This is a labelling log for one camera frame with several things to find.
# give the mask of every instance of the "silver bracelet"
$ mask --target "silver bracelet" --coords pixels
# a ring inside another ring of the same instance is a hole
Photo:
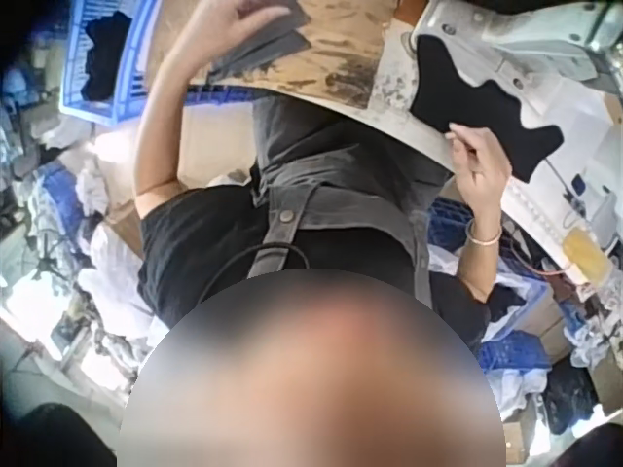
[[[467,227],[465,227],[465,233],[467,234],[467,239],[472,242],[475,245],[478,246],[493,246],[496,243],[499,242],[499,240],[502,238],[502,226],[499,226],[499,233],[495,236],[495,238],[493,240],[489,240],[489,241],[482,241],[482,240],[478,240],[476,238],[474,238],[474,235],[472,235],[471,233],[471,227],[474,225],[474,220],[472,219],[471,221],[469,221],[467,223]]]

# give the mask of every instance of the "floor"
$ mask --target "floor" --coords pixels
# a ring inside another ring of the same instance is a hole
[[[65,152],[60,160],[78,173],[84,160],[98,157],[111,207],[132,199],[132,173],[139,120],[97,129],[93,142]],[[184,111],[180,180],[190,188],[206,186],[219,175],[248,169],[255,159],[251,104],[200,105]]]

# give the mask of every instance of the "black fabric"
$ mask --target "black fabric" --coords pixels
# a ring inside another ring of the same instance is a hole
[[[71,408],[45,404],[16,423],[12,460],[19,467],[115,467],[117,458]]]
[[[543,401],[554,435],[562,435],[579,420],[590,419],[599,404],[588,370],[574,368],[569,357],[554,365],[547,375]]]
[[[491,312],[491,322],[495,323],[508,314],[511,306],[523,306],[526,301],[515,292],[515,289],[496,284],[487,300]]]
[[[418,38],[420,84],[411,113],[437,131],[449,124],[487,127],[499,139],[513,164],[513,175],[529,183],[538,164],[564,142],[557,126],[525,129],[521,102],[495,81],[471,87],[458,74],[444,42],[433,36]]]
[[[205,285],[238,252],[261,244],[268,207],[255,208],[250,186],[188,192],[152,211],[142,222],[145,262],[139,293],[173,327],[198,303]],[[314,269],[366,275],[414,294],[414,269],[401,244],[373,229],[298,231],[294,245]],[[243,281],[254,256],[241,259],[214,284],[211,295]],[[302,267],[289,255],[286,269]],[[434,310],[476,351],[488,325],[487,307],[455,277],[430,276]]]
[[[209,84],[217,83],[255,68],[268,69],[278,58],[296,54],[311,46],[312,44],[302,34],[297,31],[290,31],[245,56],[229,63],[221,63],[220,68],[214,68],[208,73],[207,82]]]
[[[87,35],[93,41],[93,47],[87,52],[85,65],[89,75],[82,88],[85,100],[100,102],[114,94],[130,25],[131,19],[121,12],[115,12],[112,17],[94,19],[87,24]]]

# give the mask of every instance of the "sewing machine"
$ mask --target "sewing machine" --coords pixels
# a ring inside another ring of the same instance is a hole
[[[465,2],[432,0],[410,36],[412,54],[422,34],[444,40],[467,83],[479,86],[493,79],[518,97],[526,127],[561,125],[560,109],[572,99],[586,99],[588,108],[591,99],[607,92],[610,106],[616,99],[623,103],[622,3],[574,3],[508,16]],[[578,93],[568,80],[599,92]],[[595,138],[592,151],[574,156],[568,148],[547,161],[565,186],[568,204],[590,223],[604,250],[623,237],[623,126],[620,112],[612,110],[610,116],[609,127],[605,122],[595,134],[575,126],[586,131],[583,137]]]

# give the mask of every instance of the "hand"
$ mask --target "hand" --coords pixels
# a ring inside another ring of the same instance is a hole
[[[474,234],[487,240],[499,232],[501,199],[512,166],[488,128],[450,124],[450,130],[446,138],[453,144],[458,192],[474,212],[475,228],[480,230]]]
[[[274,0],[200,0],[171,51],[175,66],[194,74],[290,13]]]

